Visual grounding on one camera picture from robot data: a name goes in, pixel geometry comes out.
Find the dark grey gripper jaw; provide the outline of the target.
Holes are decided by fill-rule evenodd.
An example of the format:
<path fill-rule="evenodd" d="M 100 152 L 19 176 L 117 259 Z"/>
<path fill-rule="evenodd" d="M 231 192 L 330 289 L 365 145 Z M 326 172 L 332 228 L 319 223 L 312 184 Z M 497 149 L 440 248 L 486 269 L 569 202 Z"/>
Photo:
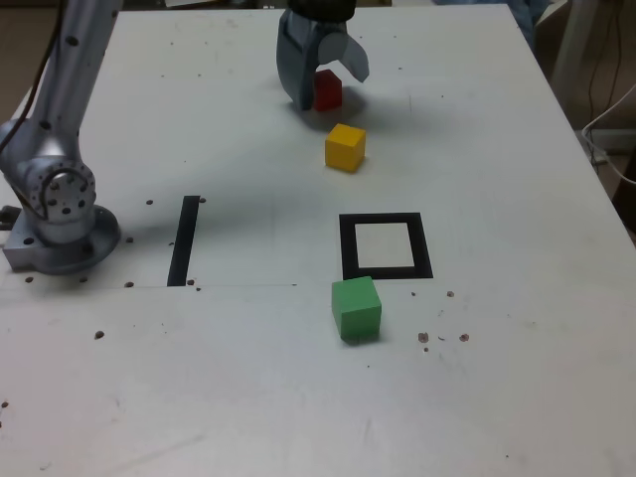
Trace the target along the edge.
<path fill-rule="evenodd" d="M 278 77 L 299 110 L 309 110 L 313 106 L 318 49 L 325 33 L 322 24 L 292 10 L 285 10 L 279 19 L 276 43 Z"/>

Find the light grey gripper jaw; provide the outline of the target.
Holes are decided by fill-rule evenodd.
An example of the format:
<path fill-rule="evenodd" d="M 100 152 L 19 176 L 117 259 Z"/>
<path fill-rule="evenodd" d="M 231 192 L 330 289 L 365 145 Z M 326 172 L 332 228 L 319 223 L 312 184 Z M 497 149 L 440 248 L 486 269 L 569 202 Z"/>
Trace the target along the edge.
<path fill-rule="evenodd" d="M 339 62 L 355 80 L 365 82 L 369 59 L 364 48 L 347 31 L 321 28 L 318 33 L 318 65 Z"/>

